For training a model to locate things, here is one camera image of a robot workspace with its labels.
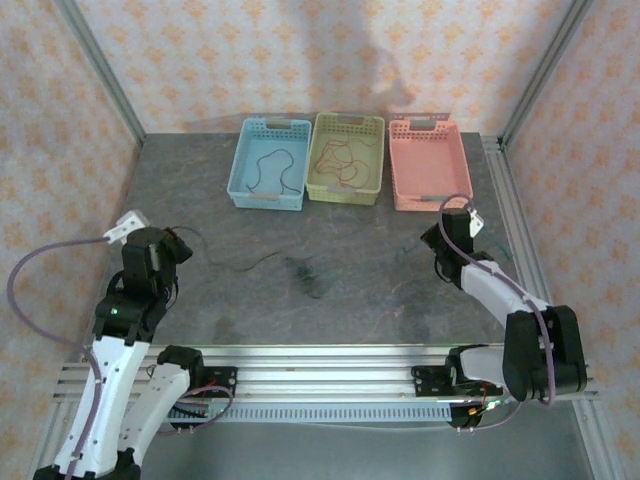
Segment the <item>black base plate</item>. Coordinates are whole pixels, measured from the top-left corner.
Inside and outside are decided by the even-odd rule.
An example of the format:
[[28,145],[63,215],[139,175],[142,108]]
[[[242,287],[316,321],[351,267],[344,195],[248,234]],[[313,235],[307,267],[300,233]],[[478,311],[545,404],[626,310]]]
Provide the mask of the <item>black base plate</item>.
[[502,387],[459,375],[452,366],[418,365],[411,368],[411,375],[417,397],[479,398],[504,393]]
[[[229,390],[235,396],[237,386],[238,368],[232,366],[205,366],[202,380],[203,386],[207,387],[223,387]],[[228,399],[228,395],[224,391],[207,390],[199,394],[203,398],[222,398]]]

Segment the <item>green plastic basket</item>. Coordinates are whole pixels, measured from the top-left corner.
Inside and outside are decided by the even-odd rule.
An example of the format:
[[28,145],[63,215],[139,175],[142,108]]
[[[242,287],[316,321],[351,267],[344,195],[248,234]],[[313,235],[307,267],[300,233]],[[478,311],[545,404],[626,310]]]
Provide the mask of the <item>green plastic basket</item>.
[[381,191],[385,120],[320,112],[309,153],[306,191],[311,201],[373,206]]

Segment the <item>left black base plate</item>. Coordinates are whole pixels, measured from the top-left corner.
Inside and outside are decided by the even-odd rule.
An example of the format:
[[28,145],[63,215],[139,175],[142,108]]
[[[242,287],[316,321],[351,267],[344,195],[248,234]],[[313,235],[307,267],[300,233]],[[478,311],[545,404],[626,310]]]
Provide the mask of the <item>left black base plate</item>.
[[[229,390],[235,396],[237,386],[238,368],[232,366],[205,366],[202,380],[203,386],[207,387],[223,387]],[[207,390],[199,394],[203,398],[222,398],[228,399],[228,395],[224,391]]]

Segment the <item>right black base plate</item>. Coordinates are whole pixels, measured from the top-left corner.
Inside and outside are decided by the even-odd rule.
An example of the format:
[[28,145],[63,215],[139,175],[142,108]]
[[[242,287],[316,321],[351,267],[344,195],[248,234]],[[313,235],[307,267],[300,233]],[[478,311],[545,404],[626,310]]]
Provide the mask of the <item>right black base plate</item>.
[[479,398],[504,393],[502,387],[459,375],[452,366],[418,365],[411,368],[411,375],[417,397]]

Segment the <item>aluminium frame post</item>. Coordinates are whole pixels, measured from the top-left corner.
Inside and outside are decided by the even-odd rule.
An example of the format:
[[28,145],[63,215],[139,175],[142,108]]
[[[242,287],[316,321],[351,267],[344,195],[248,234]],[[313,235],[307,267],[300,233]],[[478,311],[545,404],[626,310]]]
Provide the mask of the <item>aluminium frame post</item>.
[[53,2],[79,42],[85,57],[91,64],[137,146],[142,147],[147,133],[87,22],[80,5],[76,0],[53,0]]
[[566,14],[527,83],[502,134],[497,137],[498,144],[503,151],[507,150],[514,142],[593,2],[594,0],[571,0]]

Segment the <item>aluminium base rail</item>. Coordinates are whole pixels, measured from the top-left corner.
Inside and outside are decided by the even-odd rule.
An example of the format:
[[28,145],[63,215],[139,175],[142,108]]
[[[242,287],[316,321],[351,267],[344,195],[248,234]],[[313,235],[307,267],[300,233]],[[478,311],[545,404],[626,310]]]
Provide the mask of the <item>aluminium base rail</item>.
[[269,403],[417,402],[411,368],[441,365],[428,345],[211,345],[207,366],[238,369],[236,400]]

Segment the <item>blue plastic basket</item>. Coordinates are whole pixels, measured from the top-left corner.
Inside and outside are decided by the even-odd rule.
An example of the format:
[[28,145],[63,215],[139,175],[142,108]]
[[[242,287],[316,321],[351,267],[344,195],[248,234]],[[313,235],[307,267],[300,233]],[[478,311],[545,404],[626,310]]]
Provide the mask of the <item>blue plastic basket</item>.
[[237,208],[300,211],[308,174],[312,124],[248,118],[236,146],[227,193]]

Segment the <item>black bracket below rail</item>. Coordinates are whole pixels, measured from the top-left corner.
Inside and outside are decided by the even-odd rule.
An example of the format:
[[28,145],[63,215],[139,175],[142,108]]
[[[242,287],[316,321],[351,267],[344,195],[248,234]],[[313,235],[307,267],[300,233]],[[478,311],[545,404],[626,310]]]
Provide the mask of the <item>black bracket below rail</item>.
[[198,402],[179,400],[170,408],[166,421],[175,431],[192,432],[196,428],[209,424],[212,418],[212,404],[207,400]]
[[501,400],[491,400],[486,403],[451,403],[449,405],[450,419],[447,424],[458,434],[497,428],[500,425],[499,421],[485,423],[483,418],[486,414],[503,405],[504,402]]

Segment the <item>aluminium frame leg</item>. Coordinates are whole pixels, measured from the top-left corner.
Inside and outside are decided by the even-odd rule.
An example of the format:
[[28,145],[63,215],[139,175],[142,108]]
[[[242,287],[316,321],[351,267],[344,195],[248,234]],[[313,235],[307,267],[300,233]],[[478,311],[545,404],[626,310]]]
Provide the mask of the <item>aluminium frame leg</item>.
[[594,480],[623,478],[602,402],[573,400],[572,405]]
[[44,427],[40,440],[34,453],[28,480],[32,480],[35,472],[41,468],[51,465],[73,424],[77,410],[77,402],[56,402],[49,407],[45,417]]

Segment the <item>pink plastic basket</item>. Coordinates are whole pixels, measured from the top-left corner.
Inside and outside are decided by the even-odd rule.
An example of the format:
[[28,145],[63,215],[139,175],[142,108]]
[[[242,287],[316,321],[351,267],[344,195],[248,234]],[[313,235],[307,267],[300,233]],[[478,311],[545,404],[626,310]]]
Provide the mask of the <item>pink plastic basket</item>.
[[456,122],[404,118],[391,121],[388,130],[396,210],[436,212],[449,196],[454,207],[473,196]]

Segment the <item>aluminium side rail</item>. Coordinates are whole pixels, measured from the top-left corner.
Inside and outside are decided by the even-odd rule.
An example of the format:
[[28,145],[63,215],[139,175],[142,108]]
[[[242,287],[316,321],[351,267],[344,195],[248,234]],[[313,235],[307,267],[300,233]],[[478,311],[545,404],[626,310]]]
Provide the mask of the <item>aluminium side rail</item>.
[[521,284],[538,298],[551,301],[543,269],[528,228],[508,157],[497,137],[481,136],[509,246]]

